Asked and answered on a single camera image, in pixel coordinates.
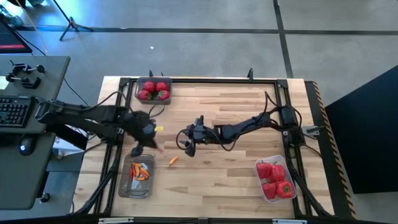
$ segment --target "tripod stand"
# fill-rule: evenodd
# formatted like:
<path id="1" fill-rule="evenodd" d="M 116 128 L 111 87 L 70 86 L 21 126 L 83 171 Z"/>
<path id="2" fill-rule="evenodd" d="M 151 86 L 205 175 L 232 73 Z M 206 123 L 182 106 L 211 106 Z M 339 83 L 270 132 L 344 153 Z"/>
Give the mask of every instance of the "tripod stand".
<path id="1" fill-rule="evenodd" d="M 54 1 L 54 3 L 57 5 L 57 7 L 59 8 L 59 10 L 62 12 L 63 16 L 67 19 L 67 21 L 68 21 L 68 23 L 69 23 L 69 24 L 68 24 L 68 27 L 65 29 L 65 31 L 63 31 L 63 34 L 61 35 L 60 41 L 63 39 L 63 37 L 65 36 L 65 34 L 69 31 L 69 28 L 71 28 L 71 27 L 72 27 L 73 29 L 75 29 L 76 32 L 79 32 L 78 28 L 83 28 L 83 29 L 86 29 L 86 30 L 90 30 L 91 32 L 94 31 L 93 29 L 91 29 L 91 28 L 89 28 L 89 27 L 85 27 L 85 26 L 82 26 L 82 25 L 77 24 L 77 23 L 73 20 L 72 16 L 68 18 L 68 16 L 67 16 L 67 15 L 64 13 L 64 11 L 61 9 L 60 5 L 58 5 L 57 1 L 56 1 L 56 0 L 53 0 L 53 1 Z"/>

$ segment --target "wooden tabletop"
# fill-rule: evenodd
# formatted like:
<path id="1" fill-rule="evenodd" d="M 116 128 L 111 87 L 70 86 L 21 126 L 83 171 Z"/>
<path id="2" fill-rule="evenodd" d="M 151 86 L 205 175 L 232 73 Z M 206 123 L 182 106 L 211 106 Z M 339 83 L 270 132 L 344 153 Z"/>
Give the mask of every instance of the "wooden tabletop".
<path id="1" fill-rule="evenodd" d="M 118 89 L 119 79 L 104 77 L 99 101 Z M 302 125 L 313 125 L 304 81 L 288 79 L 288 83 L 292 105 L 303 117 Z M 175 144 L 177 133 L 200 115 L 205 117 L 206 126 L 235 124 L 258 115 L 264 109 L 264 91 L 275 101 L 274 87 L 267 84 L 174 83 L 171 104 L 155 118 L 157 125 L 164 127 L 155 139 L 165 149 L 164 153 L 144 150 L 144 154 L 153 155 L 156 162 L 152 195 L 146 199 L 133 199 L 122 198 L 117 193 L 124 157 L 136 144 L 132 137 L 125 136 L 112 216 L 293 218 L 292 202 L 265 202 L 254 176 L 257 159 L 284 156 L 280 132 L 263 128 L 245 134 L 231 152 L 217 145 L 197 145 L 193 158 Z M 106 104 L 113 105 L 115 100 L 116 97 L 112 97 Z M 134 97 L 131 103 L 133 110 L 148 112 L 151 107 L 140 104 Z M 268 108 L 271 110 L 273 105 L 269 103 Z M 271 118 L 279 120 L 277 113 Z M 306 140 L 309 146 L 319 150 L 316 140 Z M 94 139 L 89 146 L 98 142 L 99 139 Z M 101 146 L 85 155 L 74 196 L 76 209 L 86 202 L 98 185 L 105 148 L 105 145 Z M 308 188 L 325 210 L 333 213 L 322 159 L 305 147 L 301 151 Z M 169 167 L 169 161 L 175 156 L 180 159 Z M 300 189 L 297 193 L 300 208 L 305 213 Z M 108 188 L 104 191 L 103 208 L 107 196 Z"/>

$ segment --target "black keyboard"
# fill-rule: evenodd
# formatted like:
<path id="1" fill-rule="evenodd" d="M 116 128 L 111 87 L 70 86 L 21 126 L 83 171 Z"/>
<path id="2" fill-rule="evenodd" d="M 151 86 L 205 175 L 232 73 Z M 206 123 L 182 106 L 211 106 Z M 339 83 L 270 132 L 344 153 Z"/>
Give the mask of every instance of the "black keyboard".
<path id="1" fill-rule="evenodd" d="M 0 96 L 0 128 L 24 128 L 33 103 L 33 97 Z"/>

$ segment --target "gray floor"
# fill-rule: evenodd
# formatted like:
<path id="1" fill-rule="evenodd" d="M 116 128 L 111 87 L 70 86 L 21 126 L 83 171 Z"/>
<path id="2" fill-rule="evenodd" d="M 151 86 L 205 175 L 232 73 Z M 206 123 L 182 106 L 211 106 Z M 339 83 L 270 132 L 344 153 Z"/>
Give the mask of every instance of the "gray floor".
<path id="1" fill-rule="evenodd" d="M 15 15 L 21 9 L 0 0 Z M 77 23 L 93 27 L 277 29 L 272 0 L 58 0 Z M 398 30 L 396 0 L 279 0 L 285 29 Z M 28 13 L 36 24 L 65 26 L 66 21 L 46 0 Z M 50 55 L 69 55 L 67 80 L 89 104 L 94 104 L 105 75 L 286 77 L 277 34 L 160 34 L 40 32 Z M 43 49 L 35 32 L 21 34 Z M 286 35 L 295 78 L 318 83 L 329 105 L 398 64 L 398 35 Z M 62 86 L 59 99 L 81 103 Z M 81 158 L 52 160 L 46 188 L 54 189 L 54 206 L 36 203 L 28 212 L 0 212 L 0 219 L 39 217 L 69 211 Z M 396 193 L 354 195 L 362 220 L 398 223 Z"/>

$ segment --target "plastic container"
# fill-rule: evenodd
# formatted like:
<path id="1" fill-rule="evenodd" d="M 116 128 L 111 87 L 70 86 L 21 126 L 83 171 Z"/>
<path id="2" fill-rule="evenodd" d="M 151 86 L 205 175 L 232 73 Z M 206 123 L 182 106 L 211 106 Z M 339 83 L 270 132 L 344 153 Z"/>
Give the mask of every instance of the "plastic container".
<path id="1" fill-rule="evenodd" d="M 263 158 L 263 159 L 258 159 L 256 161 L 256 163 L 254 164 L 254 172 L 256 173 L 256 177 L 259 180 L 260 188 L 262 189 L 261 185 L 263 183 L 268 183 L 268 178 L 260 179 L 259 174 L 257 173 L 256 164 L 259 163 L 259 162 L 261 163 L 261 161 L 262 162 L 268 162 L 271 165 L 273 165 L 273 164 L 282 165 L 284 167 L 284 169 L 285 169 L 285 180 L 289 181 L 292 184 L 292 187 L 293 187 L 293 197 L 291 197 L 291 198 L 280 198 L 278 195 L 276 195 L 274 199 L 268 199 L 266 197 L 266 195 L 264 194 L 264 192 L 263 192 L 262 196 L 264 197 L 264 200 L 269 202 L 269 203 L 277 203 L 277 202 L 282 202 L 284 200 L 291 200 L 291 199 L 295 198 L 297 196 L 296 187 L 295 187 L 295 185 L 293 183 L 292 177 L 290 176 L 290 172 L 287 169 L 287 165 L 286 165 L 285 159 L 282 156 L 280 156 L 280 155 L 276 155 L 276 156 L 270 156 L 270 157 Z"/>
<path id="2" fill-rule="evenodd" d="M 159 93 L 157 91 L 151 93 L 152 99 L 151 100 L 142 100 L 138 98 L 138 93 L 142 90 L 144 87 L 144 83 L 147 81 L 152 81 L 155 83 L 158 82 L 166 82 L 169 92 L 170 92 L 170 97 L 167 98 L 166 100 L 159 100 Z M 172 102 L 172 79 L 169 77 L 140 77 L 137 79 L 137 85 L 136 85 L 136 92 L 134 96 L 137 98 L 137 100 L 145 105 L 169 105 Z"/>
<path id="3" fill-rule="evenodd" d="M 149 173 L 149 178 L 144 181 L 130 180 L 129 172 L 131 164 L 140 163 Z M 122 175 L 119 183 L 119 196 L 126 198 L 147 198 L 152 194 L 152 185 L 155 177 L 155 159 L 152 155 L 141 155 L 131 157 L 130 154 L 124 158 Z"/>

